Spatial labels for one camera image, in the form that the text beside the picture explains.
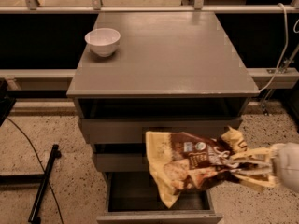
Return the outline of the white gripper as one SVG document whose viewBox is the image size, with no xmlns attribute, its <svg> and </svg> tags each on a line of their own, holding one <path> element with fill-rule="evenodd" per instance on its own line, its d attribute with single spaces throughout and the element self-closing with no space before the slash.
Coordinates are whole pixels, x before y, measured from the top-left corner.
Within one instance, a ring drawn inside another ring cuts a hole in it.
<svg viewBox="0 0 299 224">
<path fill-rule="evenodd" d="M 230 157 L 232 161 L 238 159 L 254 159 L 268 161 L 271 156 L 275 177 L 280 184 L 294 192 L 299 192 L 299 144 L 274 144 L 271 149 L 259 147 L 241 151 Z M 273 176 L 262 177 L 235 174 L 240 184 L 258 192 L 265 188 L 276 188 L 278 182 Z"/>
</svg>

